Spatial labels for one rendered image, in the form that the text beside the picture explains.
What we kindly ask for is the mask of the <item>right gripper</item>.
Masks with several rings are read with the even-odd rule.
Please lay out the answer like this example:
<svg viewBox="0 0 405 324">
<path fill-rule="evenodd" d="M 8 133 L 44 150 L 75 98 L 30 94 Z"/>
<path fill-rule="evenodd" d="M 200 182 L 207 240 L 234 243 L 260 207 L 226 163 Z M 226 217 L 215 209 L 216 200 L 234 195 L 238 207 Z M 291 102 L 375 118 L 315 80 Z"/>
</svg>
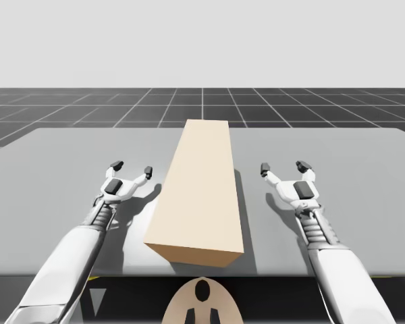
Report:
<svg viewBox="0 0 405 324">
<path fill-rule="evenodd" d="M 319 192 L 314 184 L 315 172 L 305 161 L 296 162 L 297 170 L 302 174 L 300 181 L 281 181 L 272 171 L 268 163 L 261 163 L 261 177 L 273 188 L 277 188 L 280 198 L 297 209 L 299 206 L 309 208 L 320 207 Z"/>
</svg>

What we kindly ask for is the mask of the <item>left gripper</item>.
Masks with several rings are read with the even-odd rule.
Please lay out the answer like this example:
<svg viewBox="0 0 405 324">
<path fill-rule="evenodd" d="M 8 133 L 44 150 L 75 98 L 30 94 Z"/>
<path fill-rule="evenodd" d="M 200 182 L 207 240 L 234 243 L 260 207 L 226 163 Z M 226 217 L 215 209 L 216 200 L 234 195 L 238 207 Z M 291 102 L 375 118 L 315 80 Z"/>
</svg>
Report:
<svg viewBox="0 0 405 324">
<path fill-rule="evenodd" d="M 153 176 L 153 168 L 147 166 L 144 173 L 134 180 L 121 180 L 115 174 L 123 167 L 123 161 L 112 163 L 105 173 L 105 182 L 101 186 L 103 200 L 106 203 L 121 203 L 132 196 L 132 191 L 144 186 Z"/>
</svg>

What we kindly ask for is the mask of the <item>tall board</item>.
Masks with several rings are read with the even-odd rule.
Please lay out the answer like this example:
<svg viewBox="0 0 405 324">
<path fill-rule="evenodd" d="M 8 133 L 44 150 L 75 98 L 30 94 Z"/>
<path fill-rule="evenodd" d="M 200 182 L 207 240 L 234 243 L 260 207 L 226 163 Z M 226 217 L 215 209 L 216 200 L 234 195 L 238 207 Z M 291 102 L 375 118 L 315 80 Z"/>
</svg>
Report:
<svg viewBox="0 0 405 324">
<path fill-rule="evenodd" d="M 227 121 L 186 122 L 143 242 L 170 263 L 227 267 L 243 255 Z"/>
</svg>

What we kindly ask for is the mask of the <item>tan robot part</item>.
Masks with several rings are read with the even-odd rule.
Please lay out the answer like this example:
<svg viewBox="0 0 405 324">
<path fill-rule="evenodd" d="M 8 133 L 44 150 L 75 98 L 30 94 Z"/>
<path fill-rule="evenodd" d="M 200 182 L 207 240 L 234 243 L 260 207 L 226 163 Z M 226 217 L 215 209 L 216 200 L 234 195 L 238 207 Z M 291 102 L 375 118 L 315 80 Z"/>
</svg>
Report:
<svg viewBox="0 0 405 324">
<path fill-rule="evenodd" d="M 207 277 L 185 283 L 170 300 L 161 324 L 244 324 L 226 288 Z"/>
</svg>

